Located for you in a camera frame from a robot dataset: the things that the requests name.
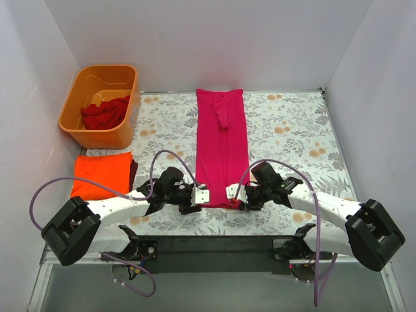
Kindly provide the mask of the magenta t shirt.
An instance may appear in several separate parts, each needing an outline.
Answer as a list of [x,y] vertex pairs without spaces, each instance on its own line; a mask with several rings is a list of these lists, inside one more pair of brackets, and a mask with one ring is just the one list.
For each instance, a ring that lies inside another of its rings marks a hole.
[[226,188],[249,180],[248,175],[242,177],[249,167],[243,90],[197,89],[196,97],[196,179],[210,191],[210,201],[205,207],[234,209]]

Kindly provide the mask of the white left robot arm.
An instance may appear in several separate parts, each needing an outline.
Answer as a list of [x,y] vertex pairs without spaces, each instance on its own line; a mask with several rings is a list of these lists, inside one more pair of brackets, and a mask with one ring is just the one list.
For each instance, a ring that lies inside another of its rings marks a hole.
[[166,204],[178,206],[187,215],[201,211],[209,200],[204,184],[186,183],[181,170],[169,167],[124,196],[90,201],[70,198],[43,227],[41,236],[63,266],[92,253],[138,261],[147,256],[147,249],[123,220],[149,216]]

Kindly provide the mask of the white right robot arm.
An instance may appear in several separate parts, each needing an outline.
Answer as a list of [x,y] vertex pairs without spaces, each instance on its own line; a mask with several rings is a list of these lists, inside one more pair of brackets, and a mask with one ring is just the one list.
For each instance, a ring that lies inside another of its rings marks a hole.
[[380,202],[348,201],[317,191],[303,176],[283,179],[270,163],[254,162],[247,171],[255,177],[255,184],[230,185],[227,197],[243,211],[258,211],[272,201],[334,225],[322,229],[314,223],[299,229],[292,237],[299,257],[306,259],[320,251],[343,254],[379,272],[404,245],[405,236]]

